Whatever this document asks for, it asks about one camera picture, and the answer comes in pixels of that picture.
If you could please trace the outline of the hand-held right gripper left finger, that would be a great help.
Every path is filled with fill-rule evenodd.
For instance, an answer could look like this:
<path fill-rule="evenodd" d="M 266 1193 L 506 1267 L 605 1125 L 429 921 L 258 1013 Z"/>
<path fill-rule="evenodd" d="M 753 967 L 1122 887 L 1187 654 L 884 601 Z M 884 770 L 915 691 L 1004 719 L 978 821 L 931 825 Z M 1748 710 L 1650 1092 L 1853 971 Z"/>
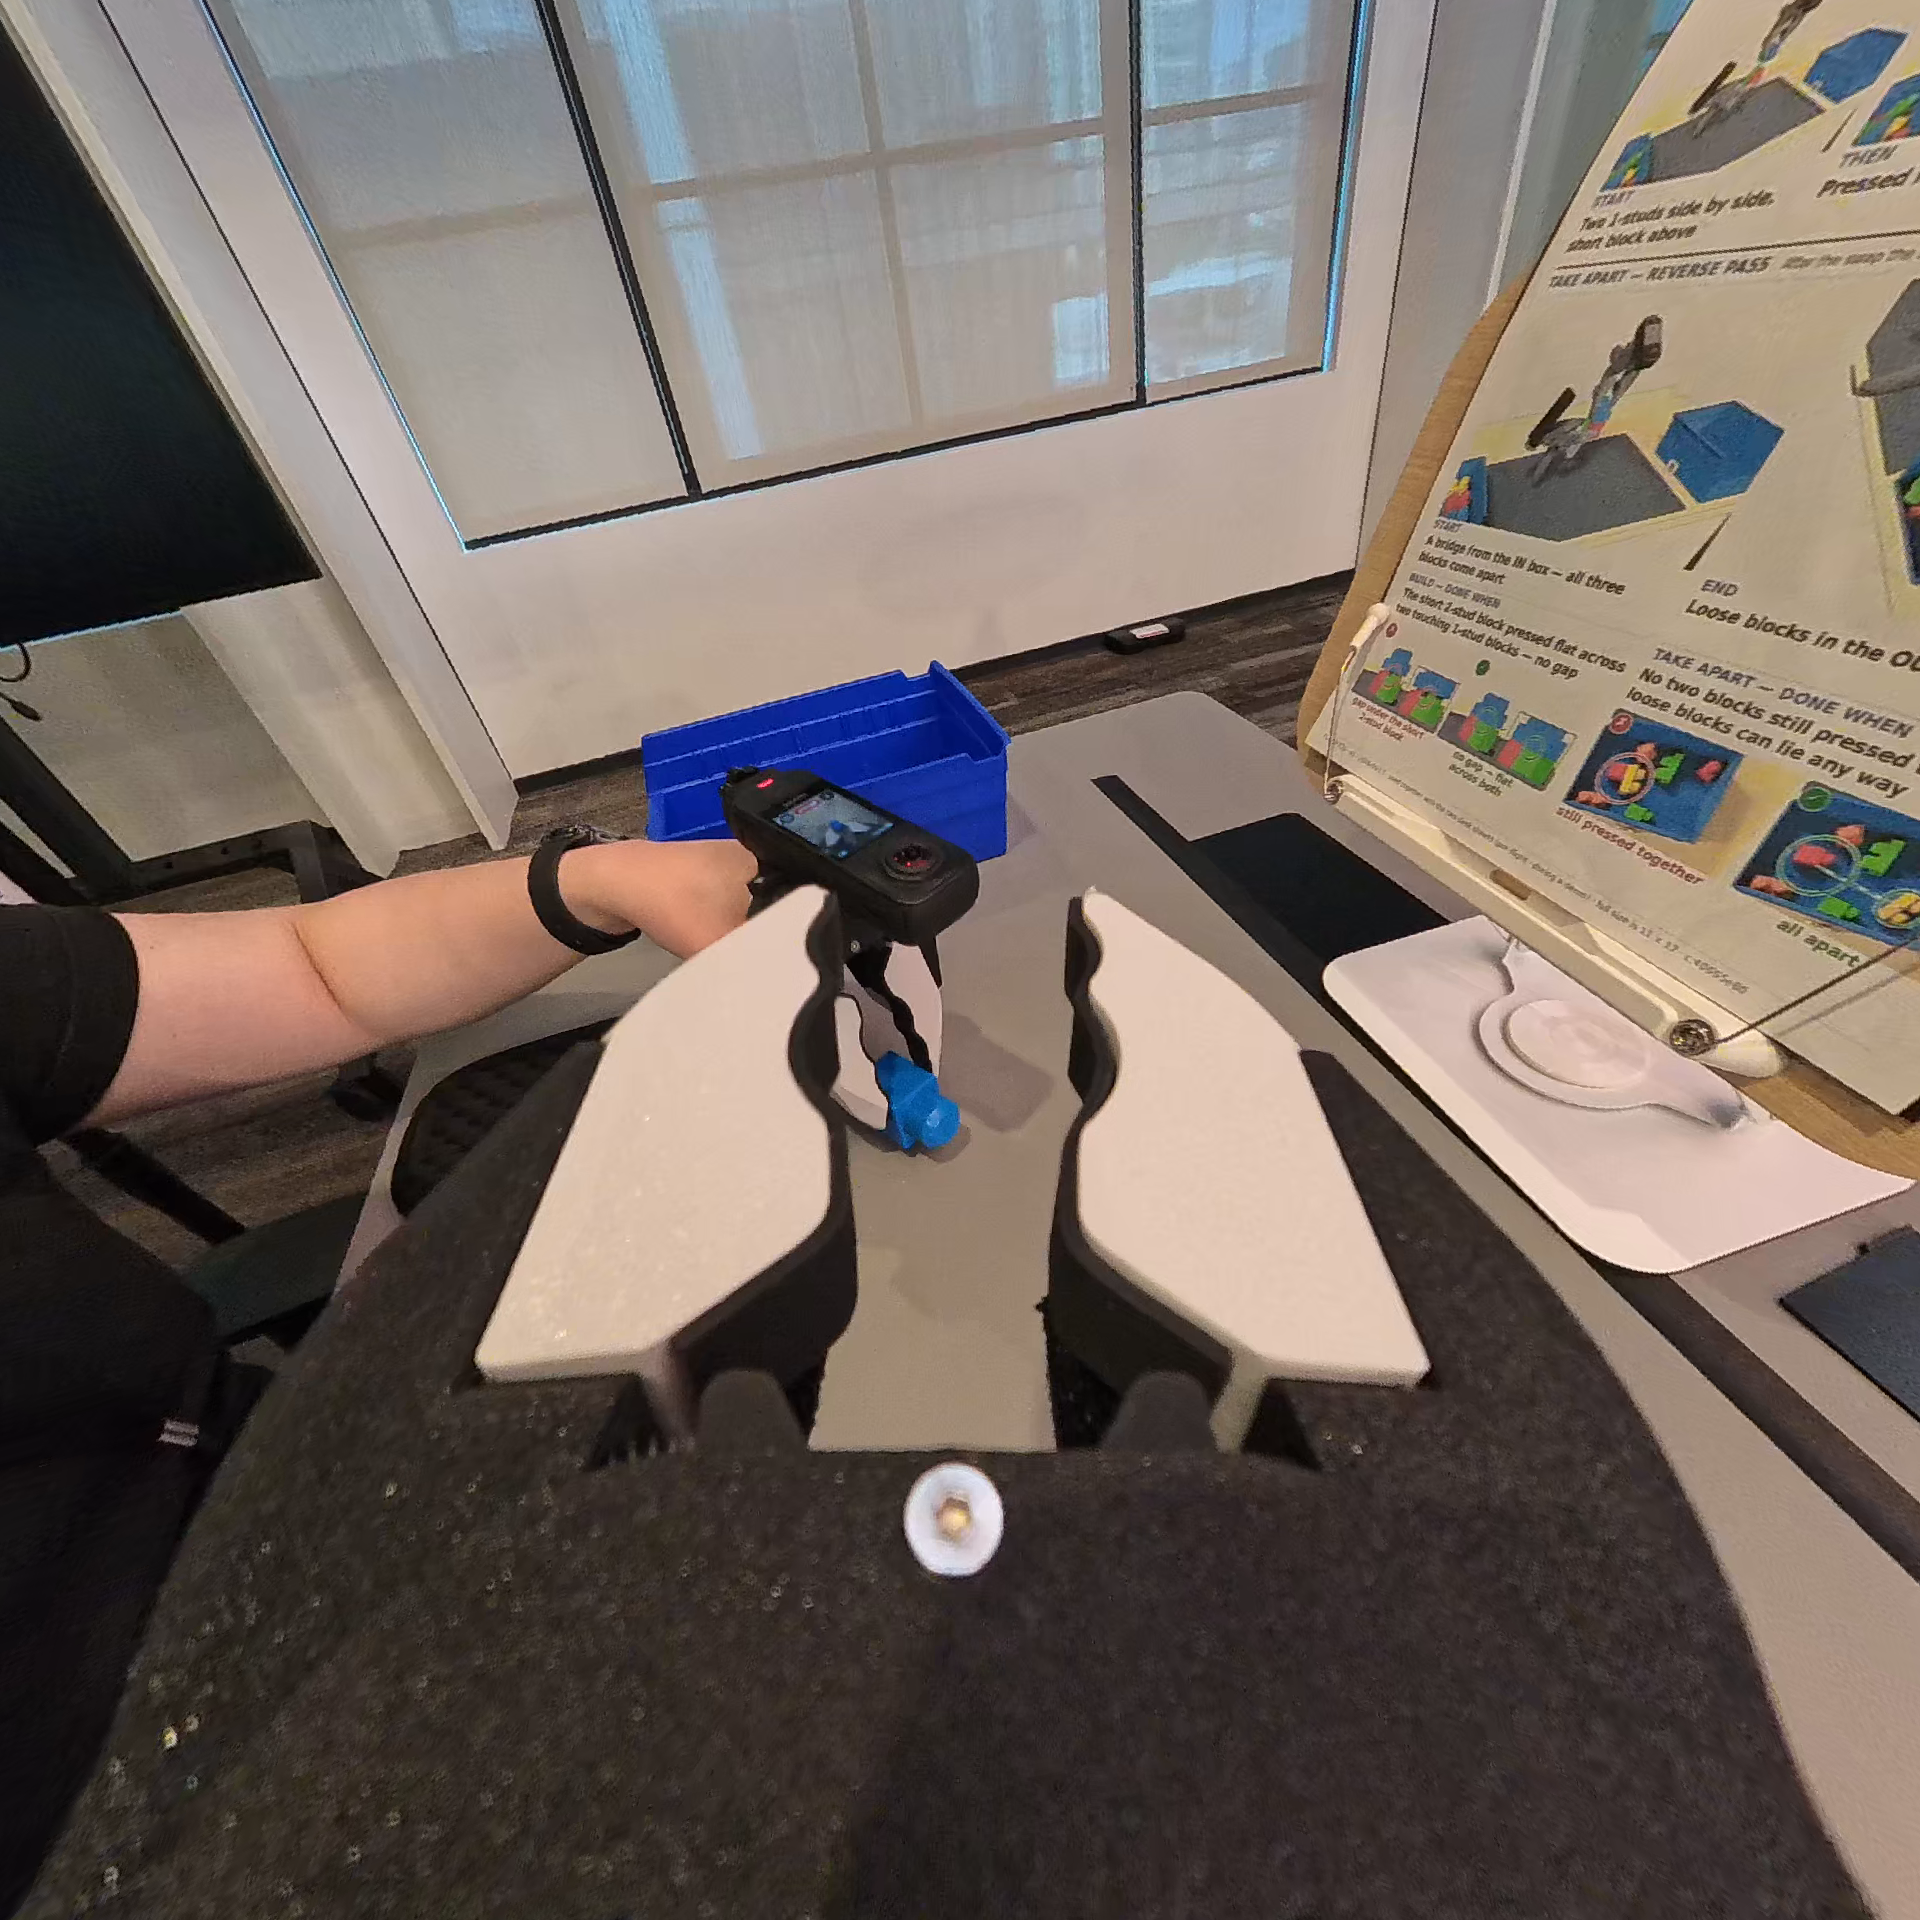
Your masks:
<path fill-rule="evenodd" d="M 687 1438 L 725 1375 L 808 1423 L 860 1296 L 837 1080 L 842 911 L 802 887 L 640 993 L 474 1345 L 489 1389 L 638 1386 Z"/>

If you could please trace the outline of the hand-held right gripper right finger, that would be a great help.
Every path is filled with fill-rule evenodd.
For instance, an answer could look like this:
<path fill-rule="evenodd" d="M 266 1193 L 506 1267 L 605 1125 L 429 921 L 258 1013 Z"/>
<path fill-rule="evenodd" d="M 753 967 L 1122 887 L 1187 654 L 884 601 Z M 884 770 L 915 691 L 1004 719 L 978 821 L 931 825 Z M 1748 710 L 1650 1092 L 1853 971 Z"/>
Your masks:
<path fill-rule="evenodd" d="M 1287 1391 L 1430 1380 L 1355 1173 L 1285 1021 L 1113 893 L 1069 904 L 1078 1115 L 1047 1336 L 1113 1413 L 1178 1391 L 1216 1449 L 1277 1447 Z"/>

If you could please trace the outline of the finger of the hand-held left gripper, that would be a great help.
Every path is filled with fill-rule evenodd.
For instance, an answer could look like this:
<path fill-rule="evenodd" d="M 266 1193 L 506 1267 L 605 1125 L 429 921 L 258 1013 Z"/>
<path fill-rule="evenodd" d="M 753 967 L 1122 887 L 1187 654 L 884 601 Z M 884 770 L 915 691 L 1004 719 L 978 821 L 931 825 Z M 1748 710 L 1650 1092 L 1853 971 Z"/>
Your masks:
<path fill-rule="evenodd" d="M 831 1087 L 845 1112 L 868 1135 L 888 1125 L 888 1100 L 879 1088 L 876 1066 L 887 1054 L 904 1054 L 904 1039 L 888 1004 L 868 993 L 837 993 L 831 1004 L 831 1028 L 837 1042 L 837 1077 Z"/>
<path fill-rule="evenodd" d="M 939 1075 L 944 1062 L 944 981 L 939 950 L 887 950 L 884 1006 L 897 1038 L 897 1048 L 921 1072 Z"/>

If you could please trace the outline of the blue toy block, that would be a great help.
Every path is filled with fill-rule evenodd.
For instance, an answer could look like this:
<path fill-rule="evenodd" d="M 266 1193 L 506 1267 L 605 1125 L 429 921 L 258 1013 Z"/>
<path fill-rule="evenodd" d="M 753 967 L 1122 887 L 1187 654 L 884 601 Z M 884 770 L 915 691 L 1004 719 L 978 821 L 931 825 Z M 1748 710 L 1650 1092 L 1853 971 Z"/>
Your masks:
<path fill-rule="evenodd" d="M 936 1072 L 888 1048 L 876 1059 L 876 1088 L 887 1105 L 884 1132 L 902 1152 L 941 1152 L 960 1136 L 962 1112 Z"/>

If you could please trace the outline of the blue plastic bin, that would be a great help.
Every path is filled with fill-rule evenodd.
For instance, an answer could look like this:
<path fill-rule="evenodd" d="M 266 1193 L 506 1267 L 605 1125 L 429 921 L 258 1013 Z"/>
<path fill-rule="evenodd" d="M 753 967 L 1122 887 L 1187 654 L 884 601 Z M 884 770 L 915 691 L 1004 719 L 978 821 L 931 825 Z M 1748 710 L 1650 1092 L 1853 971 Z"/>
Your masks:
<path fill-rule="evenodd" d="M 722 781 L 763 765 L 850 786 L 990 862 L 1010 840 L 1006 757 L 1010 736 L 947 664 L 920 677 L 887 672 L 648 731 L 648 836 L 719 837 Z"/>

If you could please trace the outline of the person's left forearm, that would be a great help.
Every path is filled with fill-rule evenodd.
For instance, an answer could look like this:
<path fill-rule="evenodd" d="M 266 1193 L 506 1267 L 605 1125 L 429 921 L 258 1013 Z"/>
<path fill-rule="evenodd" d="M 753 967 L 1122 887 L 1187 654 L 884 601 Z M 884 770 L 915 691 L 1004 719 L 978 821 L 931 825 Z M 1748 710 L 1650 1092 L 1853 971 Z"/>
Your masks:
<path fill-rule="evenodd" d="M 524 858 L 290 907 L 114 921 L 139 998 L 87 1125 L 350 1066 L 488 1018 L 578 961 L 541 926 Z"/>

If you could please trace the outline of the black wristband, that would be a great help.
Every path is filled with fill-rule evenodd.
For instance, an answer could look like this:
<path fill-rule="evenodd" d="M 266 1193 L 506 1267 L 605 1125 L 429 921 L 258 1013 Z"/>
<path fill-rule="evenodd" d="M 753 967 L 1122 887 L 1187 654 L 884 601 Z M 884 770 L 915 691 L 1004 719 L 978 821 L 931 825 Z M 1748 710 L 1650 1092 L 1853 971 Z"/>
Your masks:
<path fill-rule="evenodd" d="M 594 825 L 556 825 L 541 836 L 539 847 L 528 855 L 525 895 L 535 911 L 535 920 L 541 921 L 541 933 L 554 937 L 554 945 L 565 948 L 570 953 L 581 958 L 608 955 L 640 941 L 638 929 L 608 933 L 608 929 L 590 926 L 586 920 L 575 913 L 563 888 L 563 862 L 570 852 L 614 847 L 614 844 L 623 844 L 623 837 Z"/>

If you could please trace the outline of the dark flat plate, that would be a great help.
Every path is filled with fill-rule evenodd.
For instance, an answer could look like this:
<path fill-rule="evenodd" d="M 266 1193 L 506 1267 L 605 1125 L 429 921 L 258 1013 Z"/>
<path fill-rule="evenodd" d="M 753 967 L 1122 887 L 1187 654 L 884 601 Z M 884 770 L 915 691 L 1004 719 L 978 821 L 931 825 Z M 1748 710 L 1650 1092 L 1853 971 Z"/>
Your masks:
<path fill-rule="evenodd" d="M 1199 852 L 1321 965 L 1448 926 L 1304 815 L 1208 836 Z"/>
<path fill-rule="evenodd" d="M 1781 1296 L 1805 1331 L 1916 1417 L 1916 1232 L 1861 1244 L 1839 1267 Z"/>

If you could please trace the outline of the white stand base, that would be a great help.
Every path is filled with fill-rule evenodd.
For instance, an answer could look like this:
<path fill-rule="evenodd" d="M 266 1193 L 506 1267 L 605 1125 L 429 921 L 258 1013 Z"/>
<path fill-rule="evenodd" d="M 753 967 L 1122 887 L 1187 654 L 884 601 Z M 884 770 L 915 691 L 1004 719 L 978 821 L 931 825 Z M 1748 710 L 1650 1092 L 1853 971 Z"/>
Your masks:
<path fill-rule="evenodd" d="M 1334 1006 L 1597 1260 L 1684 1273 L 1909 1195 L 1460 920 L 1324 967 Z"/>

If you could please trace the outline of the frosted glass window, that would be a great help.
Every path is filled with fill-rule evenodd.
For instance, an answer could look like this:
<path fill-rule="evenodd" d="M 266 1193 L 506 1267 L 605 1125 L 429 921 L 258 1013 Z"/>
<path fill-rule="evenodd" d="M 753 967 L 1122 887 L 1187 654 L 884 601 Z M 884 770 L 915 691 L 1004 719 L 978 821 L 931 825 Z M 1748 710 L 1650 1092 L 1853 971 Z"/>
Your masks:
<path fill-rule="evenodd" d="M 204 3 L 470 551 L 1321 371 L 1368 3 Z"/>

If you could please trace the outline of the large black screen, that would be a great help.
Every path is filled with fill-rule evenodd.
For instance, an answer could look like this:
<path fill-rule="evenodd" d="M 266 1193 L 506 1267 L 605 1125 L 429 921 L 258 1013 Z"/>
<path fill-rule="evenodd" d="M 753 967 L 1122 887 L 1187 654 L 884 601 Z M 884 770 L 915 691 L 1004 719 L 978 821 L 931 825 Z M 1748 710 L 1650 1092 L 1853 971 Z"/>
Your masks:
<path fill-rule="evenodd" d="M 2 40 L 2 646 L 319 579 Z"/>

